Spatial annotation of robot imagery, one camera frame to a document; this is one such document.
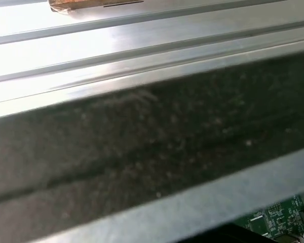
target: green circuit board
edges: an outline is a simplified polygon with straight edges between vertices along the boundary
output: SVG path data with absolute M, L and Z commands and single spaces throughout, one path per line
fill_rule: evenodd
M 283 234 L 304 233 L 304 204 L 300 196 L 276 203 L 235 221 L 241 227 L 274 239 Z

